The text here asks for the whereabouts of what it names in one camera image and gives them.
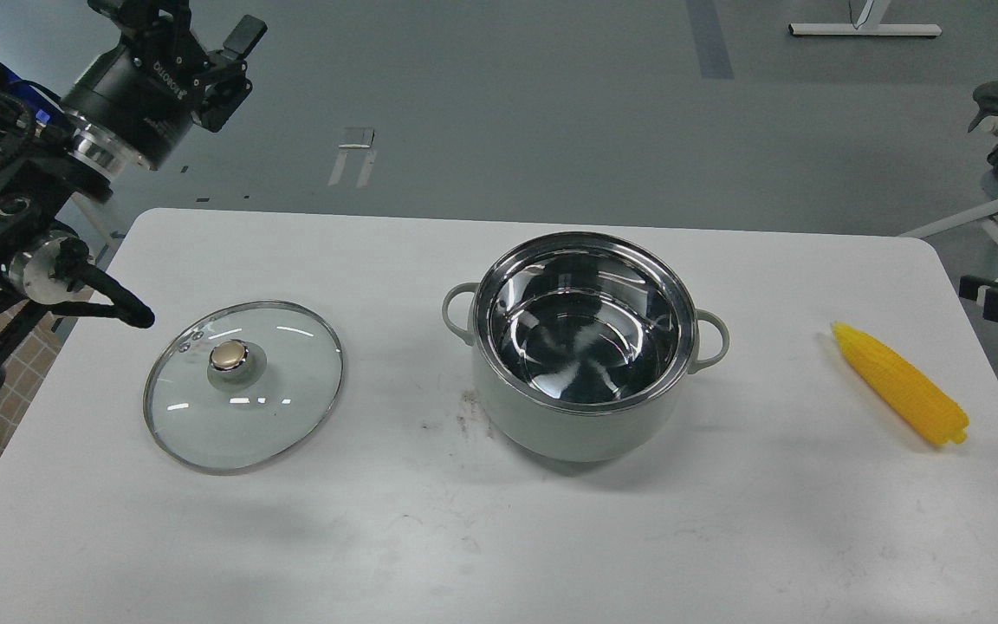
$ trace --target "yellow corn cob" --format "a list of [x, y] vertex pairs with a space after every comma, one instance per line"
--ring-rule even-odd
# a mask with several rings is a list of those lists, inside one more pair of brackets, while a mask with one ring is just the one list
[[857, 374], [919, 435], [935, 444], [965, 441], [968, 416], [918, 368], [875, 337], [847, 324], [832, 323], [831, 330]]

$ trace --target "cable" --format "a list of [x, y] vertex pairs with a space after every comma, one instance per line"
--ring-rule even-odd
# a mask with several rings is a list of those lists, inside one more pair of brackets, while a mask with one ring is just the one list
[[57, 107], [60, 106], [60, 95], [56, 95], [56, 91], [53, 91], [52, 88], [45, 87], [43, 86], [43, 84], [39, 82], [33, 82], [32, 80], [15, 80], [7, 84], [7, 88], [13, 87], [16, 84], [24, 84], [25, 87], [36, 88], [36, 90], [40, 91], [41, 94], [45, 96], [45, 98], [52, 100], [52, 103], [55, 103]]
[[5, 167], [13, 165], [13, 162], [19, 159], [29, 149], [29, 146], [32, 145], [33, 139], [36, 137], [36, 120], [33, 119], [33, 114], [25, 106], [24, 102], [15, 98], [15, 96], [3, 94], [0, 91], [0, 102], [7, 104], [8, 107], [11, 107], [17, 113], [16, 118], [11, 120], [12, 123], [16, 123], [17, 120], [25, 121], [25, 134], [12, 149], [5, 151], [3, 157], [0, 159], [0, 171], [2, 171]]

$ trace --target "cooking pot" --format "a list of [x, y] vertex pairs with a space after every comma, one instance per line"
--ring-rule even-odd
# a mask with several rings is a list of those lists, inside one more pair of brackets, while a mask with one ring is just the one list
[[[474, 293], [467, 328], [449, 319]], [[451, 289], [444, 324], [472, 348], [480, 406], [500, 431], [548, 458], [615, 458], [676, 410], [683, 376], [717, 364], [729, 331], [696, 309], [653, 254], [622, 238], [562, 232], [516, 246], [483, 280]], [[722, 346], [698, 359], [698, 321]]]

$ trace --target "glass lid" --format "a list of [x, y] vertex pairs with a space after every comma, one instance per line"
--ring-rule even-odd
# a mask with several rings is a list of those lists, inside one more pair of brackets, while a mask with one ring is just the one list
[[162, 449], [203, 471], [238, 471], [306, 438], [333, 407], [343, 352], [309, 309], [253, 301], [184, 330], [156, 360], [144, 395]]

